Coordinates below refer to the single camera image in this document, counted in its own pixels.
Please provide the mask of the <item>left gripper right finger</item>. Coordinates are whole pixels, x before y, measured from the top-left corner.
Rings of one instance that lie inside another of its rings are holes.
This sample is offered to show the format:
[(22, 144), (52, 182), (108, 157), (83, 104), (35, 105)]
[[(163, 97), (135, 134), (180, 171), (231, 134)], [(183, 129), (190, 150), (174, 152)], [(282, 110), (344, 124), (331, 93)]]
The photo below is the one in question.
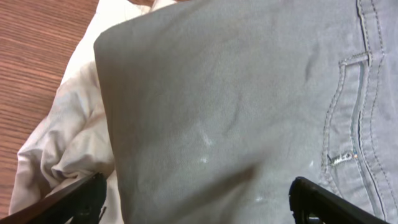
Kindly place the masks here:
[(296, 224), (387, 224), (304, 177), (292, 182), (289, 205)]

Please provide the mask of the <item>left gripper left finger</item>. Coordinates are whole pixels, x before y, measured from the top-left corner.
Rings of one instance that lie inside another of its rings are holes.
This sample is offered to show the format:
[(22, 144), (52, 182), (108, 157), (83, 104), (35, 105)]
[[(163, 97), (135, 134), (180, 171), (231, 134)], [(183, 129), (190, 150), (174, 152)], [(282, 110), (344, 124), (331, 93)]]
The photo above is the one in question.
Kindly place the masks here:
[(98, 224), (106, 210), (106, 191), (105, 176), (92, 174), (3, 218), (1, 224)]

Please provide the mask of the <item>grey shorts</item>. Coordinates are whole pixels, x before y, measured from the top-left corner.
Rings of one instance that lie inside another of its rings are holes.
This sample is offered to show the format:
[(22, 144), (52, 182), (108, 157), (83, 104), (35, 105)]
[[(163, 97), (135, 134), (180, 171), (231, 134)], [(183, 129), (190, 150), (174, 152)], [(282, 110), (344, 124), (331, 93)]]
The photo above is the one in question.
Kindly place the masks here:
[(94, 44), (125, 223), (292, 223), (305, 177), (397, 222), (397, 1), (187, 1)]

